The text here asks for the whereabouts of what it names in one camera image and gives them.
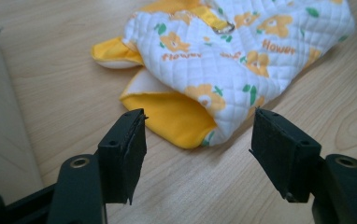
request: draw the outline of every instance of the quilted fabric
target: quilted fabric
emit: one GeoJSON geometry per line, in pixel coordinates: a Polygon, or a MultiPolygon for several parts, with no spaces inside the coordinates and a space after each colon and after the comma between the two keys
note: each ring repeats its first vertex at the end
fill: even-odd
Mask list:
{"type": "Polygon", "coordinates": [[[150,78],[194,99],[214,119],[204,146],[228,140],[256,106],[279,96],[301,70],[354,32],[345,0],[201,4],[233,23],[234,31],[217,35],[191,11],[138,11],[122,42],[139,52],[150,78]]]}

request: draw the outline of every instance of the metal ring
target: metal ring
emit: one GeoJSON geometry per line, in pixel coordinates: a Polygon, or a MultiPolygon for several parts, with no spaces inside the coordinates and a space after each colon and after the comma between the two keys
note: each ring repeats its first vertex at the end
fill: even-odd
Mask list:
{"type": "Polygon", "coordinates": [[[231,34],[235,29],[235,25],[232,24],[231,22],[227,22],[227,26],[225,26],[224,28],[218,30],[216,28],[213,27],[213,31],[214,33],[218,34],[218,35],[227,35],[227,34],[231,34]]]}
{"type": "Polygon", "coordinates": [[[357,168],[357,162],[351,158],[347,157],[337,157],[336,163],[343,165],[348,168],[357,168]]]}
{"type": "Polygon", "coordinates": [[[88,158],[81,157],[81,158],[78,158],[78,159],[76,159],[74,161],[71,161],[70,162],[70,166],[72,168],[81,168],[81,167],[86,166],[88,163],[89,163],[89,159],[88,158]]]}

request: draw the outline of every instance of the metal screw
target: metal screw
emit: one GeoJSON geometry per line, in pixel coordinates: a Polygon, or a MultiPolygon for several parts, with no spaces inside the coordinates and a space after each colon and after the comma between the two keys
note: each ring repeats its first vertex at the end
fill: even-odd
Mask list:
{"type": "Polygon", "coordinates": [[[357,168],[357,162],[354,159],[348,157],[337,157],[336,163],[348,168],[357,168]]]}
{"type": "Polygon", "coordinates": [[[70,166],[72,168],[81,168],[86,166],[89,163],[89,159],[88,158],[78,158],[74,161],[70,162],[70,166]]]}

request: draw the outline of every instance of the wooden surface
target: wooden surface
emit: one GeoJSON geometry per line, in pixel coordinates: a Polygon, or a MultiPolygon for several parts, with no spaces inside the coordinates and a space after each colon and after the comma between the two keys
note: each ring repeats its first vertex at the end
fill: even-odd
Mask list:
{"type": "MultiPolygon", "coordinates": [[[[138,68],[109,70],[93,44],[122,34],[150,0],[0,0],[0,45],[45,185],[60,164],[96,145],[125,112],[118,100],[138,68]]],[[[351,0],[357,23],[357,1],[351,0]]],[[[357,158],[357,31],[301,73],[273,109],[323,145],[357,158]]],[[[249,154],[251,121],[227,143],[179,149],[147,130],[134,205],[109,205],[111,223],[312,223],[311,203],[281,199],[249,154]]]]}
{"type": "Polygon", "coordinates": [[[39,188],[41,176],[0,50],[0,195],[13,203],[39,188]]]}

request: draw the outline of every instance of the black mechanical part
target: black mechanical part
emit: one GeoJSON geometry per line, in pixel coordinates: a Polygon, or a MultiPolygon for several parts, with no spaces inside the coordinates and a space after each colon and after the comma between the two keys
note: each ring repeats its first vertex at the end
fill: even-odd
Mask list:
{"type": "Polygon", "coordinates": [[[357,224],[357,160],[332,154],[281,115],[257,108],[250,152],[289,203],[315,196],[317,224],[357,224]]]}
{"type": "Polygon", "coordinates": [[[106,223],[105,203],[132,203],[147,153],[143,109],[123,114],[94,155],[65,161],[56,184],[5,206],[0,223],[106,223]]]}

